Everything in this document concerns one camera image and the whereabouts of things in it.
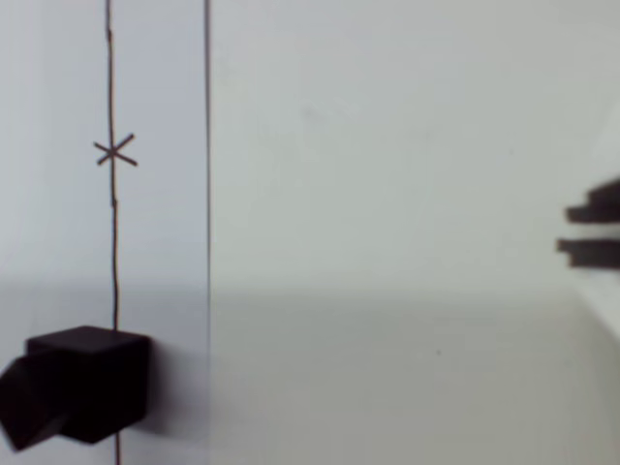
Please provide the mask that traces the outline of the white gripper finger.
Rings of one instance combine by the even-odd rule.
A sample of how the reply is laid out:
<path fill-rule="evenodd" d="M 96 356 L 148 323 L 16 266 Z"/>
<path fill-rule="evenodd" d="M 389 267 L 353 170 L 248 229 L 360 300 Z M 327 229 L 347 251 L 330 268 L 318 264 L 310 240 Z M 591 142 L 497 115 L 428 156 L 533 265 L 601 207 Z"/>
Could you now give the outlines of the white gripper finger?
<path fill-rule="evenodd" d="M 619 338 L 619 241 L 558 239 L 556 250 L 568 257 L 580 295 L 591 313 Z"/>

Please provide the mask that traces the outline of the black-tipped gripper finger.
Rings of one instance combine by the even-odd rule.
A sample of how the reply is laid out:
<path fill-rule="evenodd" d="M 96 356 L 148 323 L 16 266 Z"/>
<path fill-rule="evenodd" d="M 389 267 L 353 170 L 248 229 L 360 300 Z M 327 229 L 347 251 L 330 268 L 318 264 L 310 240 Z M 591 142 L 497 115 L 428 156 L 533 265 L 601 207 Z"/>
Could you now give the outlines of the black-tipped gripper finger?
<path fill-rule="evenodd" d="M 586 203 L 568 207 L 569 222 L 578 224 L 612 224 L 619 222 L 619 179 L 591 189 Z"/>

